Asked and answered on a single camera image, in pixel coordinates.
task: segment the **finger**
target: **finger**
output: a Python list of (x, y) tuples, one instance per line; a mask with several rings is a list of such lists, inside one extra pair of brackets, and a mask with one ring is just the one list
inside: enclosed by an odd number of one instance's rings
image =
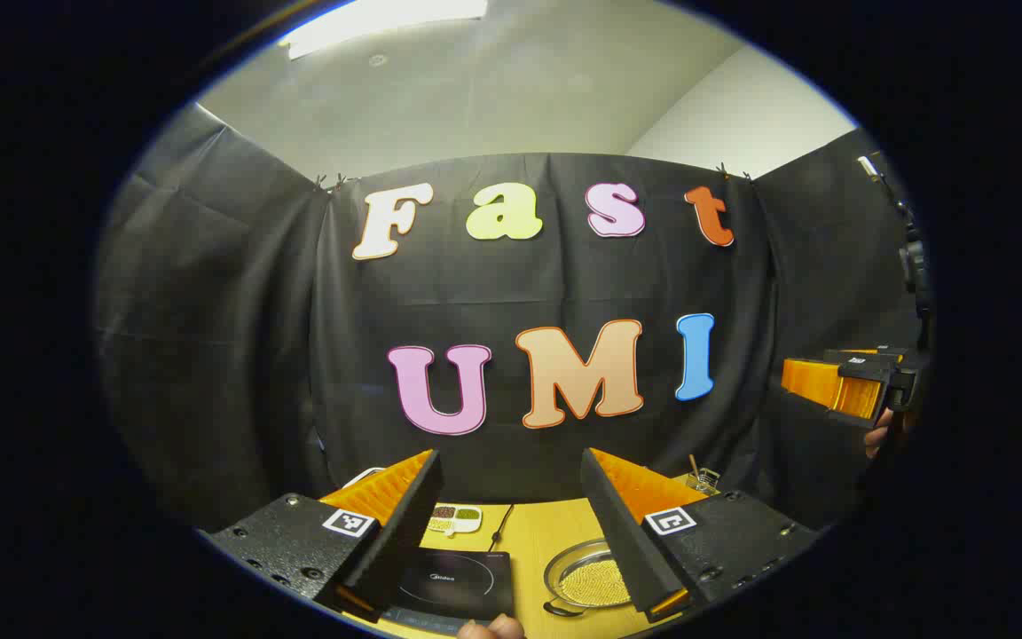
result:
[(491, 628), (500, 639), (523, 639), (522, 624), (511, 615), (500, 613), (487, 628)]
[(500, 639), (499, 635), (474, 622), (463, 624), (455, 636), (457, 639)]
[(878, 417), (878, 423), (875, 424), (875, 427), (888, 426), (889, 421), (891, 421), (892, 418), (893, 418), (892, 410), (890, 410), (889, 408), (883, 410), (881, 416)]
[(872, 431), (865, 435), (863, 438), (863, 444), (870, 448), (871, 446), (877, 447), (881, 446), (881, 442), (885, 440), (885, 433), (889, 432), (888, 426), (883, 426), (880, 428), (872, 429)]

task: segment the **blue letter i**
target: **blue letter i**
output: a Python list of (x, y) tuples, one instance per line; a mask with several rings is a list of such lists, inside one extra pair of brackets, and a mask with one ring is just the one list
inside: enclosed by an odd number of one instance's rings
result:
[(715, 320), (707, 313), (685, 315), (677, 320), (677, 331), (685, 336), (685, 379), (677, 389), (680, 401), (696, 400), (712, 390), (709, 377), (709, 335)]

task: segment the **black cable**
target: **black cable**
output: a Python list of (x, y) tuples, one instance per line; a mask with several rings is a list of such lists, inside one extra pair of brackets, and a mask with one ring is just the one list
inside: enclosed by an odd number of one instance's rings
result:
[(508, 506), (508, 511), (506, 513), (503, 513), (503, 521), (500, 521), (500, 527), (495, 530), (495, 533), (492, 534), (492, 545), (487, 546), (489, 553), (491, 553), (492, 548), (495, 548), (496, 543), (498, 543), (500, 539), (502, 539), (502, 535), (500, 535), (500, 533), (502, 533), (503, 531), (503, 524), (506, 524), (506, 522), (508, 522), (508, 514), (511, 514), (511, 510), (514, 510), (514, 504)]

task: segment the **screw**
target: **screw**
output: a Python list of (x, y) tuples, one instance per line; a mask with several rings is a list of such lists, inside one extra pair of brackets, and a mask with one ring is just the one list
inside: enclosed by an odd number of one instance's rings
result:
[(701, 582), (712, 582), (713, 579), (721, 577), (723, 575), (723, 568), (718, 566), (712, 566), (706, 568), (701, 573)]

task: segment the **pink letter u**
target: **pink letter u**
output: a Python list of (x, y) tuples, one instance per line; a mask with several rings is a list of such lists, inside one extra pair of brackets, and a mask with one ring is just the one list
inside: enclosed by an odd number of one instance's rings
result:
[(433, 352), (422, 346), (400, 346), (388, 352), (388, 360), (397, 368), (401, 408), (422, 431), (470, 433), (487, 416), (483, 364), (492, 359), (492, 351), (486, 346), (463, 345), (448, 349), (446, 356), (460, 372), (460, 412), (446, 415), (433, 407), (428, 390), (428, 365), (433, 363)]

